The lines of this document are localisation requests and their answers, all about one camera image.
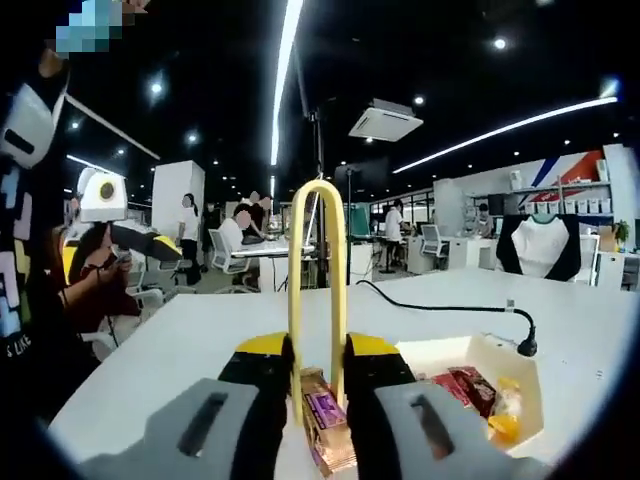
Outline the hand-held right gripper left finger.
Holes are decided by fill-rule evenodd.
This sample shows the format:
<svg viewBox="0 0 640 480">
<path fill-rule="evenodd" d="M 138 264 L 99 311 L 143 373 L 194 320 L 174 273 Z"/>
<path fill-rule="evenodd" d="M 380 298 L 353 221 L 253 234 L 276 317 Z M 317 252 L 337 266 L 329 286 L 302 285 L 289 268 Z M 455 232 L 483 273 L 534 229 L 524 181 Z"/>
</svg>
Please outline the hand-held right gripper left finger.
<svg viewBox="0 0 640 480">
<path fill-rule="evenodd" d="M 216 379 L 203 378 L 154 412 L 142 438 L 78 468 L 85 479 L 271 479 L 294 353 L 284 332 L 238 346 Z"/>
</svg>

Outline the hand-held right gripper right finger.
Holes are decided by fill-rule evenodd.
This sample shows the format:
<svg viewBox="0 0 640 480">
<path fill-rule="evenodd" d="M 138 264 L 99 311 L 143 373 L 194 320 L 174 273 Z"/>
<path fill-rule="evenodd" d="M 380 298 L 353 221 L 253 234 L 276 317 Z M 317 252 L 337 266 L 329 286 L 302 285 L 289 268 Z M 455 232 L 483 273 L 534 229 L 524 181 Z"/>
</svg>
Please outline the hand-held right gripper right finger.
<svg viewBox="0 0 640 480">
<path fill-rule="evenodd" d="M 415 379 L 397 348 L 351 333 L 347 422 L 362 479 L 545 479 L 548 465 L 493 446 L 481 418 L 443 387 Z"/>
</svg>

